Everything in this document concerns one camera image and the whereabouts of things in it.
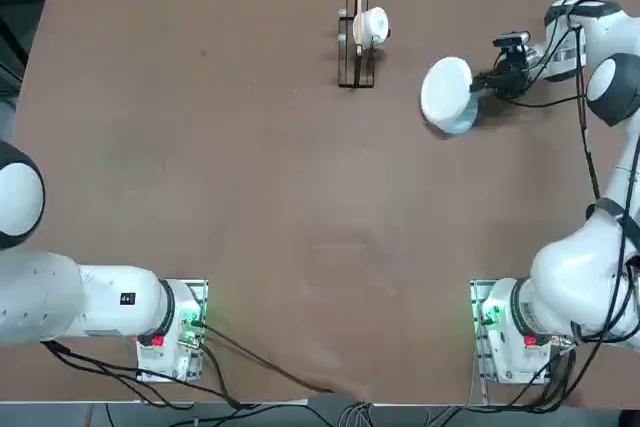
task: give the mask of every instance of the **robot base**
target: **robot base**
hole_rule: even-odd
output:
[[[138,368],[152,370],[175,379],[192,382],[202,377],[204,330],[190,324],[206,322],[208,280],[167,279],[175,296],[175,312],[167,334],[154,338],[151,345],[136,342]],[[145,382],[171,382],[149,374],[138,376]]]
[[[527,384],[550,358],[551,343],[527,345],[511,317],[514,279],[472,280],[471,309],[475,327],[480,385],[489,402],[487,379],[506,384]],[[534,380],[544,384],[548,372]]]

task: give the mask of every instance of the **floor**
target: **floor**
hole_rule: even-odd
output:
[[[324,395],[314,398],[309,405],[318,411],[334,426],[342,409],[351,401],[335,395]],[[232,410],[220,404],[199,404],[187,412],[154,409],[152,407],[133,404],[110,404],[109,410],[115,427],[170,427],[175,422],[188,421],[196,426],[193,420],[229,415]],[[443,410],[433,407],[432,419]],[[374,407],[371,419],[374,427],[422,427],[428,420],[428,412],[424,407]],[[110,427],[104,404],[61,404],[61,405],[0,405],[0,425],[7,427],[42,427],[52,425],[66,427]],[[447,427],[560,427],[566,425],[581,427],[614,427],[618,425],[616,411],[587,411],[570,407],[562,408],[553,414],[533,415],[521,413],[472,414],[462,412]],[[259,416],[236,420],[235,427],[322,427],[322,422],[311,412],[300,407],[288,406],[273,409]]]
[[[42,11],[42,0],[3,0],[0,13],[16,33],[22,45],[30,48],[36,33]],[[0,59],[21,72],[20,65],[12,58],[4,45],[0,45]],[[9,139],[11,120],[15,109],[15,98],[1,93],[7,86],[0,83],[0,138]],[[316,409],[333,425],[342,409],[352,400],[337,395],[322,395],[311,399],[310,406]],[[375,427],[427,425],[431,418],[443,410],[443,407],[375,407],[371,416]],[[189,421],[186,425],[198,425],[192,422],[196,417],[204,419],[212,416],[228,415],[231,410],[221,404],[200,404],[188,412],[154,409],[140,404],[111,404],[110,411],[115,427],[169,427],[174,422]],[[492,415],[462,412],[447,425],[449,427],[473,426],[564,426],[613,427],[618,422],[617,411],[587,411],[583,409],[562,408],[553,414],[544,416],[501,413]],[[299,407],[273,409],[259,416],[235,421],[236,427],[272,426],[314,427],[322,423],[310,412]],[[0,404],[0,425],[6,427],[42,427],[43,425],[64,425],[67,427],[110,427],[104,404]]]

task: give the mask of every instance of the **robotic arm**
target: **robotic arm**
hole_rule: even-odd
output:
[[[140,368],[198,379],[201,329],[191,321],[204,321],[207,282],[158,280],[137,267],[77,265],[22,249],[44,206],[35,163],[0,141],[0,344],[136,336]]]
[[[494,41],[501,51],[491,72],[472,76],[461,59],[443,59],[427,74],[422,92],[427,120],[445,119],[449,123],[442,125],[449,127],[457,115],[477,110],[476,93],[482,89],[514,99],[538,79],[559,82],[575,77],[588,62],[595,70],[587,86],[587,105],[628,137],[613,177],[586,224],[541,249],[529,278],[498,280],[479,307],[496,380],[503,383],[531,381],[549,361],[553,336],[574,339],[575,326],[584,336],[602,331],[615,290],[622,214],[640,136],[640,19],[629,17],[612,2],[560,0],[549,8],[544,21],[548,39],[544,44],[529,45],[527,32],[503,35]],[[460,90],[446,95],[437,85]],[[635,180],[640,178],[638,171]],[[639,209],[640,188],[636,188],[630,198],[631,220],[624,229],[625,262],[640,250],[636,224],[640,220],[635,220]],[[636,328],[640,299],[635,299],[635,286],[629,285],[632,279],[627,275],[618,279],[613,312],[619,319],[607,336],[627,337],[616,345],[640,350]],[[630,287],[634,298],[625,304]]]

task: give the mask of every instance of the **white cup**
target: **white cup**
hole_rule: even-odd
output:
[[[473,74],[457,57],[445,57],[429,69],[422,82],[420,107],[425,119],[447,134],[462,134],[478,115],[478,97],[471,93]]]
[[[358,29],[362,20],[362,30],[360,36]],[[381,44],[387,40],[389,35],[389,18],[387,13],[381,7],[374,7],[362,15],[356,15],[353,19],[353,40],[356,44],[368,47],[373,44]]]

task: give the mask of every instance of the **brown table surface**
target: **brown table surface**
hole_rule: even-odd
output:
[[[553,1],[374,0],[393,35],[375,89],[352,92],[335,84],[343,0],[47,0],[15,125],[48,188],[28,245],[208,278],[217,326],[336,391],[464,403],[469,281],[527,275],[582,225],[590,185],[575,104],[493,105],[442,140],[423,125],[420,86],[446,55],[490,67],[502,32],[542,40]],[[543,102],[574,84],[533,90]],[[625,139],[591,120],[605,182]],[[68,343],[135,363],[130,339]],[[218,351],[237,397],[309,394]],[[3,348],[1,364],[3,400],[132,398],[38,345]],[[637,354],[605,348],[572,402],[640,407],[638,377]],[[216,386],[210,369],[203,383]]]

